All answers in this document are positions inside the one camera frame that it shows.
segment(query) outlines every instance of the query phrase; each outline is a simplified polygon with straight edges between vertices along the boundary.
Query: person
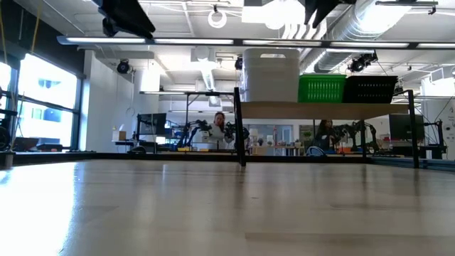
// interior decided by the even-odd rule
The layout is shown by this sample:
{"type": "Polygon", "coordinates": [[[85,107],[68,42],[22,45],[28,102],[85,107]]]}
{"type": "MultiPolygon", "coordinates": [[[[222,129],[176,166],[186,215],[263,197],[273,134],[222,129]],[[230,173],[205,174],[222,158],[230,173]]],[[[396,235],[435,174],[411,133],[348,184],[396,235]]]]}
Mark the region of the person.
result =
{"type": "Polygon", "coordinates": [[[321,120],[319,123],[318,132],[314,137],[314,145],[322,150],[330,150],[331,142],[335,139],[335,133],[332,127],[332,120],[321,120]]]}
{"type": "Polygon", "coordinates": [[[226,116],[222,112],[216,112],[213,120],[212,129],[208,141],[209,149],[226,149],[227,144],[230,144],[234,139],[225,136],[225,120],[226,116]]]}

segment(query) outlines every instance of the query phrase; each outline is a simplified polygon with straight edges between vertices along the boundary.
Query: box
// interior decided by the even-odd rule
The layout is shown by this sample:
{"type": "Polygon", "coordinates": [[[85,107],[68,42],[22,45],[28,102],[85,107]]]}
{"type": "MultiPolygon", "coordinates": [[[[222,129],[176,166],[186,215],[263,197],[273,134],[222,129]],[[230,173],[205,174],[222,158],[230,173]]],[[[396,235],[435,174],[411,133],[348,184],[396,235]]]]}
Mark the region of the box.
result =
{"type": "Polygon", "coordinates": [[[127,132],[126,131],[113,131],[112,132],[112,141],[113,142],[120,142],[127,140],[127,132]]]}

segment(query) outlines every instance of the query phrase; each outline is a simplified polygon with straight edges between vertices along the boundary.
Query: wooden tabletop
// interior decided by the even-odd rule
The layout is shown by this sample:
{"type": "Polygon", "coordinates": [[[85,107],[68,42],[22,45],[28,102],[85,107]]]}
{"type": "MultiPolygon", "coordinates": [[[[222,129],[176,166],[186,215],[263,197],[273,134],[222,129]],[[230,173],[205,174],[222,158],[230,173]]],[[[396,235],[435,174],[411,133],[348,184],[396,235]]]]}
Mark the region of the wooden tabletop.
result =
{"type": "Polygon", "coordinates": [[[361,120],[407,114],[407,105],[355,103],[242,102],[244,119],[361,120]]]}

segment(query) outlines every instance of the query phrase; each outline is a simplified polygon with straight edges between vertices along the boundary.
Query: green crate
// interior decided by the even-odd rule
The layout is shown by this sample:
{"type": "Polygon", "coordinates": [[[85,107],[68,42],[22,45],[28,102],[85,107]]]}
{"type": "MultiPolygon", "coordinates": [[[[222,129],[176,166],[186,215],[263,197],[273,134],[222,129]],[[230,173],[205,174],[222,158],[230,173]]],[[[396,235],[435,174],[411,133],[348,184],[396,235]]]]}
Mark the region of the green crate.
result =
{"type": "Polygon", "coordinates": [[[301,75],[299,102],[342,103],[345,75],[301,75]]]}

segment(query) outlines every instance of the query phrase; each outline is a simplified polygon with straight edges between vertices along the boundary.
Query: ceiling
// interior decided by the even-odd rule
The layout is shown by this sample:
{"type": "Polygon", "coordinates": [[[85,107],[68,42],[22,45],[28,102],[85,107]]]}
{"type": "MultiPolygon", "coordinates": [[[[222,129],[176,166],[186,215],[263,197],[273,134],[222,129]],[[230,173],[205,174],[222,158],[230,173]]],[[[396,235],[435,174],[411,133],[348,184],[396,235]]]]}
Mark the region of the ceiling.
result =
{"type": "MultiPolygon", "coordinates": [[[[36,0],[15,0],[32,14],[36,14],[38,3],[36,0]]],[[[91,1],[83,0],[45,0],[42,20],[50,24],[67,36],[103,36],[102,16],[97,12],[97,6],[91,1]]],[[[434,15],[407,14],[379,40],[387,41],[455,41],[455,0],[439,1],[437,12],[434,15]]],[[[200,37],[200,38],[278,38],[283,30],[268,29],[264,24],[242,23],[241,16],[243,0],[230,1],[230,6],[221,6],[219,9],[233,12],[227,16],[227,24],[223,28],[213,28],[208,22],[208,12],[213,7],[187,5],[188,19],[181,4],[141,4],[156,27],[156,37],[200,37]]],[[[328,24],[338,17],[346,5],[339,5],[327,18],[328,24]]],[[[426,12],[429,8],[412,9],[426,12]]],[[[194,84],[201,79],[197,70],[191,70],[188,63],[191,56],[191,47],[183,46],[112,46],[104,47],[103,51],[119,52],[123,50],[152,51],[161,61],[166,73],[175,84],[194,84]]],[[[222,59],[219,68],[213,71],[217,80],[237,80],[238,73],[234,69],[234,57],[242,54],[244,48],[219,47],[217,53],[229,53],[222,59]]],[[[419,50],[379,50],[378,57],[381,63],[365,69],[362,75],[377,75],[385,72],[389,75],[406,76],[422,68],[433,68],[435,65],[455,63],[453,51],[419,51],[419,50]]],[[[147,61],[137,63],[146,65],[147,61]]],[[[346,66],[342,65],[336,73],[345,73],[346,66]]],[[[407,81],[407,86],[417,89],[419,80],[407,81]]]]}

